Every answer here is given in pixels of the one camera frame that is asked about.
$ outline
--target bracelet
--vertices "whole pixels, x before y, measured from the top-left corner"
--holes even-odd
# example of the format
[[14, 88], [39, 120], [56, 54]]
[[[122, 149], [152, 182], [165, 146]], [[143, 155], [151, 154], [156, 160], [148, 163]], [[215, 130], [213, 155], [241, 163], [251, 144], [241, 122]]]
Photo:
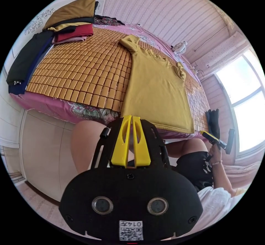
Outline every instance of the bracelet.
[[216, 162], [216, 163], [212, 163], [211, 165], [213, 166], [213, 165], [217, 165], [217, 164], [220, 164], [220, 163], [222, 163], [223, 161], [222, 160], [220, 160], [220, 161], [218, 161], [218, 162]]

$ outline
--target person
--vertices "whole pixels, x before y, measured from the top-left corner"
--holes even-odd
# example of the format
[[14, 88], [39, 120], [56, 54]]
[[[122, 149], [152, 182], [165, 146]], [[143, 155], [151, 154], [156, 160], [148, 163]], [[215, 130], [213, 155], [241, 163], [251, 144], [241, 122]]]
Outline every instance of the person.
[[[105, 127], [90, 120], [75, 125], [71, 137], [71, 154], [78, 173], [90, 169], [99, 136]], [[193, 138], [166, 144], [166, 148], [170, 157], [178, 159], [177, 165], [171, 167], [172, 170], [185, 176], [197, 192], [209, 186], [215, 189], [222, 187], [231, 197], [244, 192], [232, 188], [222, 164], [221, 150], [216, 144], [208, 152], [201, 139]], [[129, 151], [128, 162], [133, 161], [134, 154]]]
[[[71, 137], [71, 154], [78, 173], [91, 168], [96, 145], [104, 128], [103, 124], [89, 120], [75, 125]], [[217, 145], [213, 145], [208, 152], [201, 139], [193, 138], [166, 144], [166, 148], [170, 157], [178, 159], [176, 167], [171, 168], [193, 183], [203, 207], [203, 213], [194, 228], [183, 236], [216, 223], [242, 198], [246, 190], [232, 188]], [[129, 151], [128, 162], [133, 160], [134, 154]]]

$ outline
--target red folded cloth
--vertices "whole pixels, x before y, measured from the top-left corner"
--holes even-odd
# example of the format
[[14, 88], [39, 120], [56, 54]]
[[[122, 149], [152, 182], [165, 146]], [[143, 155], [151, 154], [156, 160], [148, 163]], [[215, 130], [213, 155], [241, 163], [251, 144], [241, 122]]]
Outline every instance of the red folded cloth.
[[66, 34], [58, 34], [55, 36], [55, 42], [59, 43], [60, 41], [72, 38], [72, 37], [78, 37], [78, 36], [92, 36], [93, 35], [93, 25], [87, 24], [87, 25], [79, 25], [76, 27], [75, 31], [71, 33]]

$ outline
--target window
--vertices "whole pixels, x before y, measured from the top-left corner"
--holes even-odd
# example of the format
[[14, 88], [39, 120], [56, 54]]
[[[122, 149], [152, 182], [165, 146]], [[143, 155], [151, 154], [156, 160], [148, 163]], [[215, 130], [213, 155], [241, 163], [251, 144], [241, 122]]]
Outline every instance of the window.
[[240, 157], [265, 144], [265, 75], [251, 50], [216, 75], [235, 117]]

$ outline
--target white shirt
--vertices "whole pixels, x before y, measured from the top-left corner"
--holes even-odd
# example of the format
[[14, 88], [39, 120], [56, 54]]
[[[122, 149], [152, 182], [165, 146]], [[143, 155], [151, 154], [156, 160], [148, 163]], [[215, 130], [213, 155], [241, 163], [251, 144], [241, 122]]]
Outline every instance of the white shirt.
[[202, 215], [190, 232], [177, 238], [188, 236], [215, 224], [234, 208], [244, 194], [231, 197], [224, 188], [206, 187], [199, 191], [198, 195], [203, 207]]

